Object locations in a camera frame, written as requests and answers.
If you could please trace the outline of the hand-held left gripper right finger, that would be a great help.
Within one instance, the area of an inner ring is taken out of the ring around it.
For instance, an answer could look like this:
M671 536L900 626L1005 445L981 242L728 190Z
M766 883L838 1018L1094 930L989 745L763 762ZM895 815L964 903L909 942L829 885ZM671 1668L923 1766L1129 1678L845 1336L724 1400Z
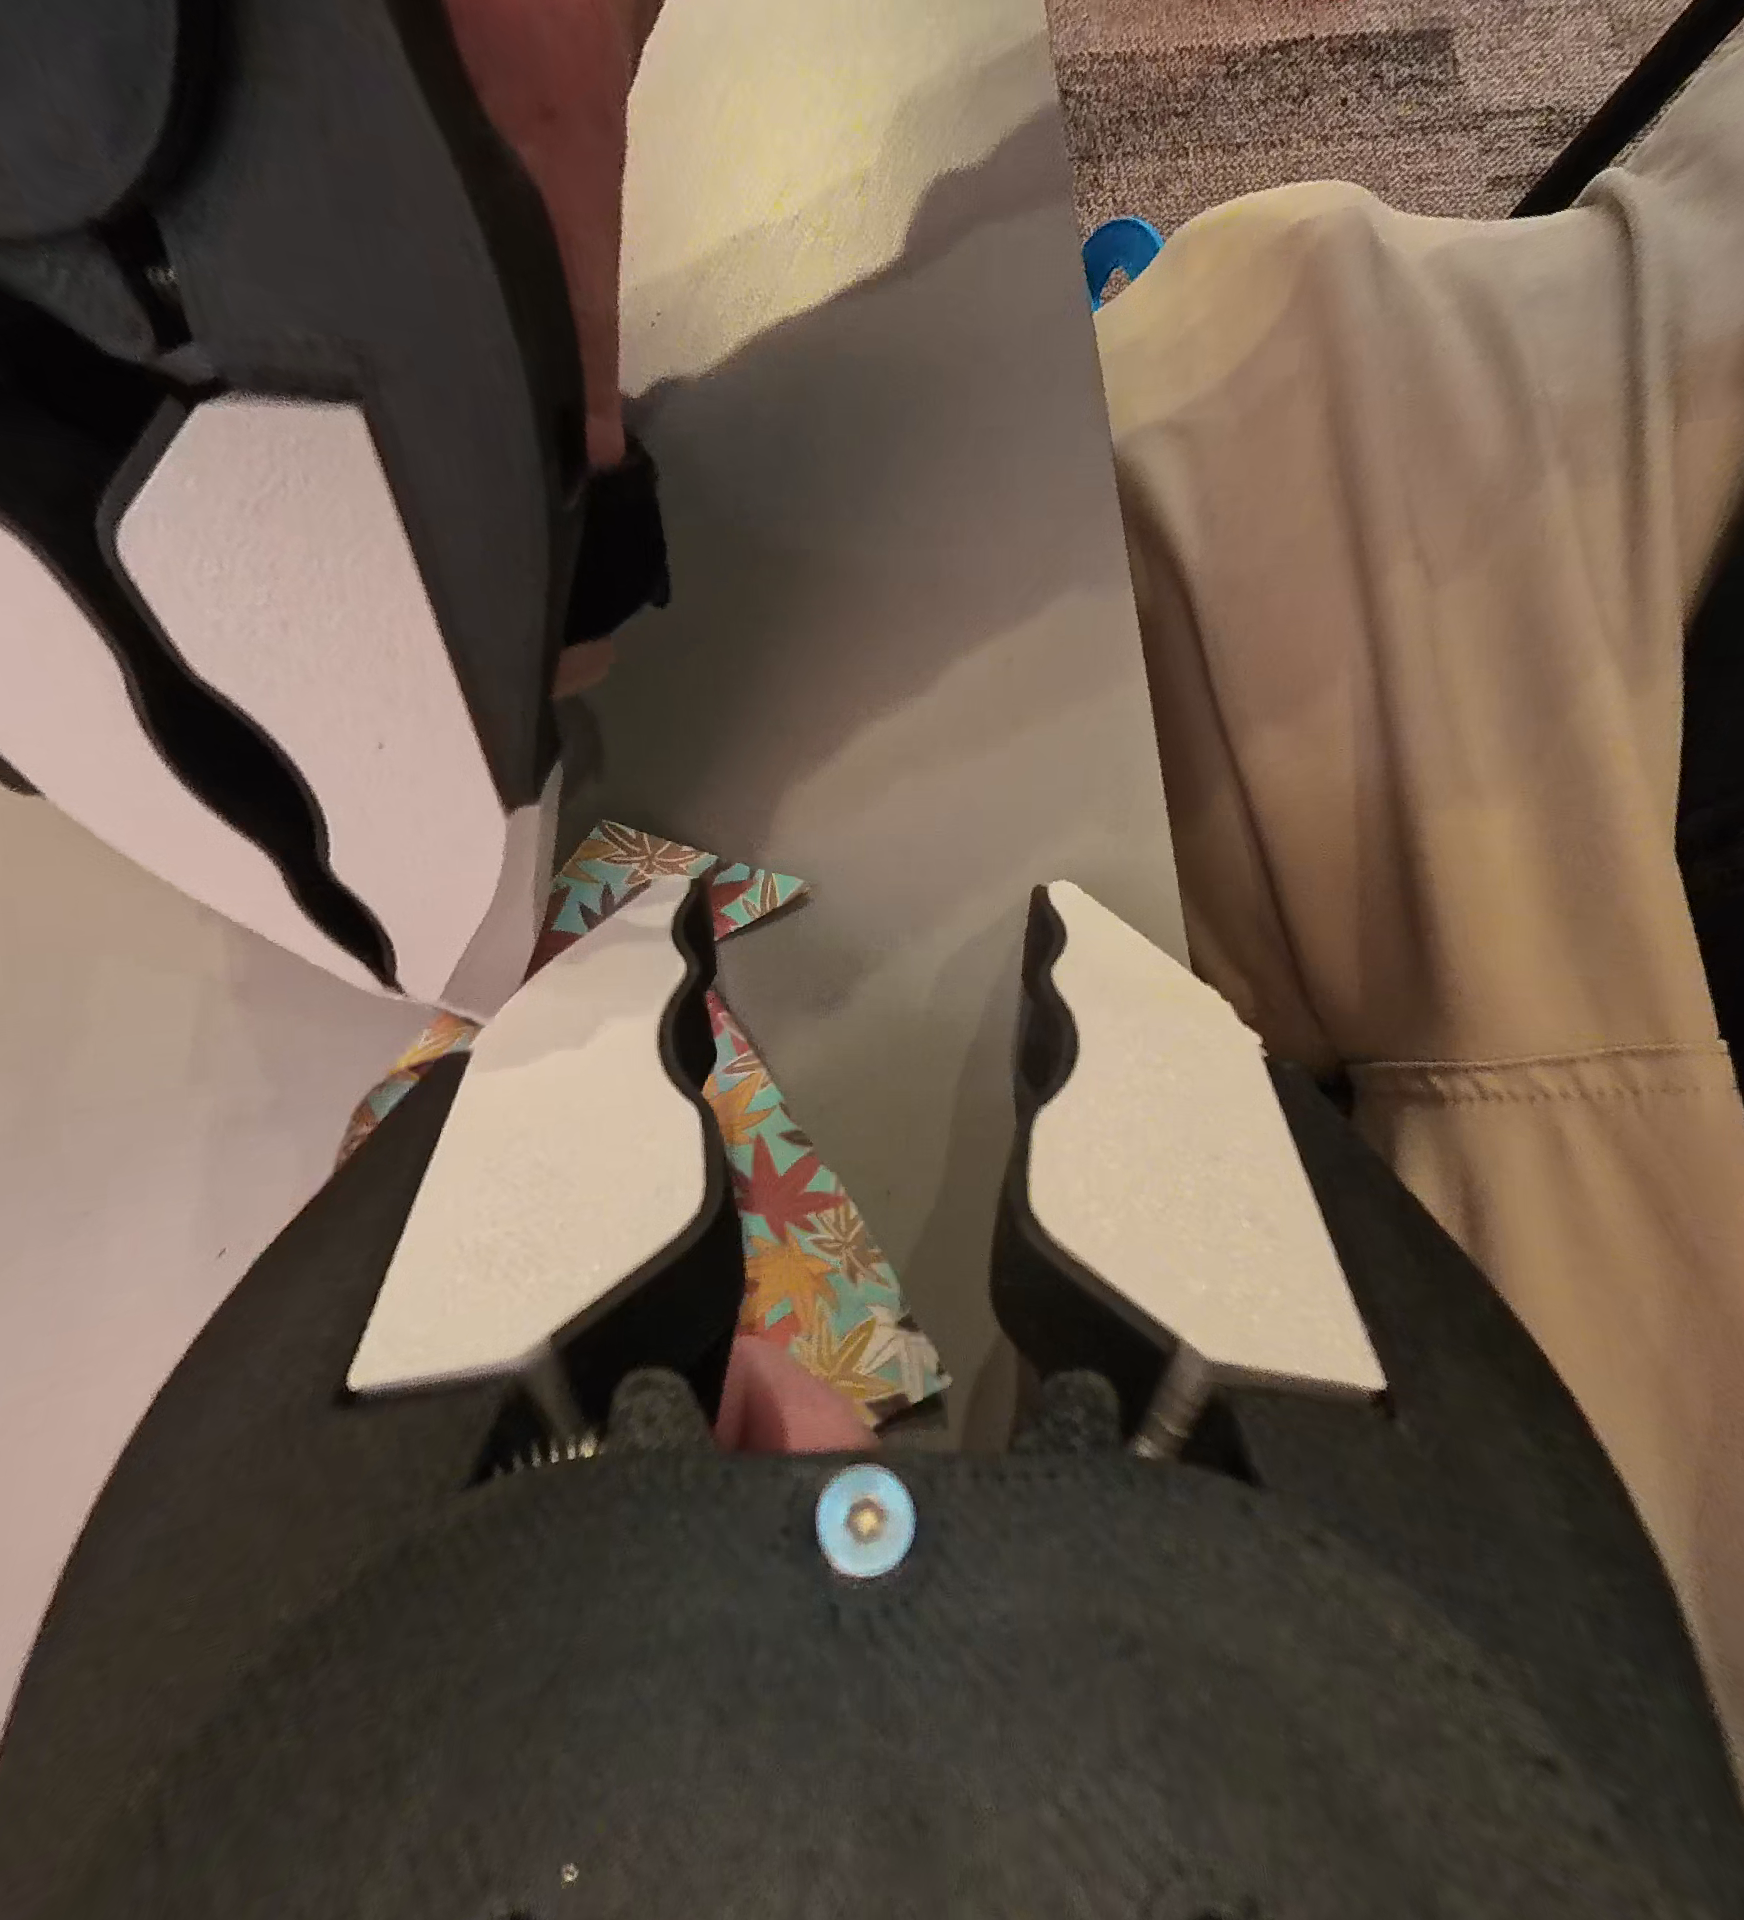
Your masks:
M1073 882L1029 898L989 1296L1022 1446L1181 1457L1235 1392L1388 1409L1259 1037Z

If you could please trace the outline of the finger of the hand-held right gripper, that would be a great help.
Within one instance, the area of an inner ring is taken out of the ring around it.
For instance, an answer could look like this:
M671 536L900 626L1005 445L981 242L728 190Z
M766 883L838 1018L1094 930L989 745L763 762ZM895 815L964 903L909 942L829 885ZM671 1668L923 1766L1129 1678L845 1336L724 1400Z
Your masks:
M253 727L305 805L312 879L363 910L381 973L294 899L276 862L153 868L220 918L386 997L504 1002L547 902L561 773L548 644L500 668L500 771L363 409L163 399L107 500L109 557L189 676Z
M349 984L395 985L304 777L127 586L100 524L118 465L0 386L0 759L189 899Z

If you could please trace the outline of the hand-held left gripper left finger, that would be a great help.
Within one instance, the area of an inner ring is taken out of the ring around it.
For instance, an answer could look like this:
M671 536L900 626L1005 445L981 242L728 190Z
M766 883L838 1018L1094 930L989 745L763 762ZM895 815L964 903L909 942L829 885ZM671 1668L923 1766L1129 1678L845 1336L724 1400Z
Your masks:
M715 1417L746 1260L704 1095L713 981L707 885L667 876L500 1005L461 1055L351 1396L497 1383L573 1446L627 1378L668 1371Z

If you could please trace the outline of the leaf patterned origami paper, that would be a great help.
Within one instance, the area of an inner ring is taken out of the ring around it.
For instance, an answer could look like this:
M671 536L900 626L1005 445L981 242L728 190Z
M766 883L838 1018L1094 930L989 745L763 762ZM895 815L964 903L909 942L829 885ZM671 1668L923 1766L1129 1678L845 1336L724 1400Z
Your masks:
M808 896L798 878L600 821L548 882L532 971L667 876L704 882L715 943L780 918ZM703 1091L722 1135L744 1234L746 1288L736 1336L757 1336L785 1351L818 1383L840 1394L866 1428L906 1416L947 1383L932 1339L916 1326L857 1203L792 1117L785 1095L717 981L709 988L709 1013L715 1063ZM437 1135L463 1052L489 1019L437 1013L357 1107L341 1156L351 1159L428 1075L443 1071L447 1085ZM390 1255L410 1203L404 1203Z

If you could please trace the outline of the person's right hand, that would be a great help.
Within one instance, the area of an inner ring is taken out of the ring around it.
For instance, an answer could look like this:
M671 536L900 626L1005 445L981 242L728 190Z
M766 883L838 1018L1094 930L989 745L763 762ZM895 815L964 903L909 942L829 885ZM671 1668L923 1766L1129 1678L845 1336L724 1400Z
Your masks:
M620 270L630 91L659 1L450 1L482 108L547 205L581 354L595 469L627 452Z

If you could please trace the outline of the blue plastic object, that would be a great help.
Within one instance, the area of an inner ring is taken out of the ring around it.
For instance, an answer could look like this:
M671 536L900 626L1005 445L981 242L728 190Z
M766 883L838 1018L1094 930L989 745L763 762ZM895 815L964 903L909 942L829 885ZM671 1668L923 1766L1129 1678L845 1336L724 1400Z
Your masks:
M1092 313L1147 270L1164 249L1164 235L1147 218L1119 215L1101 221L1080 245L1080 263Z

